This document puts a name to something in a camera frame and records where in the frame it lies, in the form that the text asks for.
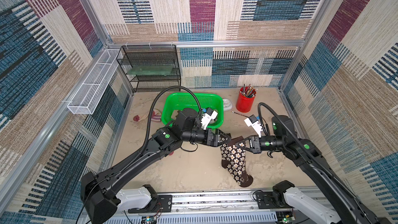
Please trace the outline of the pink purple striped sock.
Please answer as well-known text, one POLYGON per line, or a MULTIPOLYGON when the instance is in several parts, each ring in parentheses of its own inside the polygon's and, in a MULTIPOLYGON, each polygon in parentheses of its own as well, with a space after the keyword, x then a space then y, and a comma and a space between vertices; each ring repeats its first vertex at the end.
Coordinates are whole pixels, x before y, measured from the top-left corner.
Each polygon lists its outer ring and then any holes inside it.
MULTIPOLYGON (((148 118, 149 113, 145 113, 145 114, 140 114, 140 115, 135 115, 133 117, 133 121, 134 122, 140 122, 143 120, 146 120, 148 118)), ((151 121, 153 122, 161 122, 161 116, 162 116, 162 112, 158 109, 154 109, 151 113, 151 121)))

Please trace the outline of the green glass plate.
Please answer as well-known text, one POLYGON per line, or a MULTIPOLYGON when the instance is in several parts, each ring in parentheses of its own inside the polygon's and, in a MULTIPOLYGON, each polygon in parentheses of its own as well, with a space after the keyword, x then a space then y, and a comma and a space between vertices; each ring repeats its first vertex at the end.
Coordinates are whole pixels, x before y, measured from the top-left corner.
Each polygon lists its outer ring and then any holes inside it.
POLYGON ((162 66, 135 66, 132 67, 127 74, 136 76, 149 76, 149 75, 171 75, 174 67, 171 65, 162 66))

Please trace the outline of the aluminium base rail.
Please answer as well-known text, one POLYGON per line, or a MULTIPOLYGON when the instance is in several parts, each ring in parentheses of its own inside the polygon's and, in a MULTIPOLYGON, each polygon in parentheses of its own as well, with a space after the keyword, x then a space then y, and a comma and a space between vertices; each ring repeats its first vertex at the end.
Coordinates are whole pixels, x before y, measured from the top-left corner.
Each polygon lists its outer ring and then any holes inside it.
POLYGON ((288 203, 276 204, 265 190, 159 194, 153 209, 133 209, 133 190, 122 192, 122 207, 100 209, 91 224, 340 224, 341 218, 316 189, 288 191, 288 203))

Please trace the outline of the green plastic basket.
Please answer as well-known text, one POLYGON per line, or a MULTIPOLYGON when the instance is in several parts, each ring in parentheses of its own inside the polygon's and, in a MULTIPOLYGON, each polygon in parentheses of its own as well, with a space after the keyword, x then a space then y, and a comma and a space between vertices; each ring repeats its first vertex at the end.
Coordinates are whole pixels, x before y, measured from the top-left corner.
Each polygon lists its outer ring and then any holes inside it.
MULTIPOLYGON (((195 93, 202 108, 209 107, 215 110, 218 115, 217 119, 208 125, 209 128, 217 129, 224 123, 223 100, 216 94, 209 93, 195 93)), ((198 105, 195 99, 189 93, 176 92, 166 98, 165 106, 162 112, 161 121, 164 124, 170 122, 176 116, 177 111, 182 111, 185 108, 192 108, 198 111, 198 105)))

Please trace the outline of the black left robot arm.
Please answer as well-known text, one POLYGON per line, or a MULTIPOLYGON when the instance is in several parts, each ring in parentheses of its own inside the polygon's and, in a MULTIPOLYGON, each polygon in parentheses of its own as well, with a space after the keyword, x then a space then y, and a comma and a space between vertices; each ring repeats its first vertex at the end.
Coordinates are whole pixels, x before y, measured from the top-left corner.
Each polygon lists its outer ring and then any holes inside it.
POLYGON ((198 112, 191 108, 178 111, 176 120, 158 129, 142 147, 98 174, 88 172, 81 178, 81 200, 91 223, 103 224, 118 210, 122 199, 117 193, 151 164, 179 149, 183 142, 220 147, 231 136, 220 129, 202 129, 198 112))

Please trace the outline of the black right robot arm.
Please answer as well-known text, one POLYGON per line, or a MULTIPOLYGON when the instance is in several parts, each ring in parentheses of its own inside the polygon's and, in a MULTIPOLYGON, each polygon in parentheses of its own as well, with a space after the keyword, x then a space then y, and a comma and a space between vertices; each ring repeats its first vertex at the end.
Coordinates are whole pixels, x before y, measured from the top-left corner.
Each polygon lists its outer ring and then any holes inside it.
POLYGON ((388 224, 385 217, 378 217, 367 208, 334 173, 321 151, 308 139, 300 139, 288 116, 272 118, 273 134, 267 125, 262 125, 259 117, 250 116, 245 124, 256 134, 249 136, 249 148, 256 154, 281 152, 300 168, 319 188, 332 208, 324 207, 316 201, 305 198, 294 186, 280 183, 280 192, 275 193, 276 202, 284 203, 301 211, 318 224, 388 224))

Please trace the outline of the loose pencil on table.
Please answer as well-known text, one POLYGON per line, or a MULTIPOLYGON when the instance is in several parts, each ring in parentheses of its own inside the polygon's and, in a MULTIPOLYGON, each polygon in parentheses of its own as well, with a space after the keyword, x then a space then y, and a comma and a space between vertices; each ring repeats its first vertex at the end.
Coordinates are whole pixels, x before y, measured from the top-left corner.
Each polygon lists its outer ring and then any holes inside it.
POLYGON ((231 113, 234 113, 234 114, 236 114, 236 115, 243 116, 243 117, 245 117, 245 118, 249 118, 249 116, 247 116, 247 115, 243 115, 243 114, 240 114, 240 113, 237 113, 237 112, 234 112, 234 111, 231 111, 231 113))

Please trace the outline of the red pencil cup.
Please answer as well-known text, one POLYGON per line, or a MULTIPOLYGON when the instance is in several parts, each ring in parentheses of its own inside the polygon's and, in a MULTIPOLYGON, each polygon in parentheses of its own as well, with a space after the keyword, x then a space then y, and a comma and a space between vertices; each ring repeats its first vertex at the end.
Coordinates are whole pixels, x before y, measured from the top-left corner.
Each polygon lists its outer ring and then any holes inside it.
POLYGON ((244 84, 238 94, 236 109, 242 113, 247 113, 251 110, 254 103, 257 91, 252 85, 244 84))

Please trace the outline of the dark floral pattern sock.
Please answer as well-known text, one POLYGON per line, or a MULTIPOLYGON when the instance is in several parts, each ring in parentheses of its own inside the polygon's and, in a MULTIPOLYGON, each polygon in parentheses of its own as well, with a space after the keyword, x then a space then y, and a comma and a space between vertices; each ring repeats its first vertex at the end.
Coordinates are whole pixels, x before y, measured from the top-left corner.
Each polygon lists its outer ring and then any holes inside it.
POLYGON ((235 139, 221 146, 221 165, 226 169, 236 183, 243 188, 249 187, 254 179, 246 171, 246 151, 235 146, 235 139))

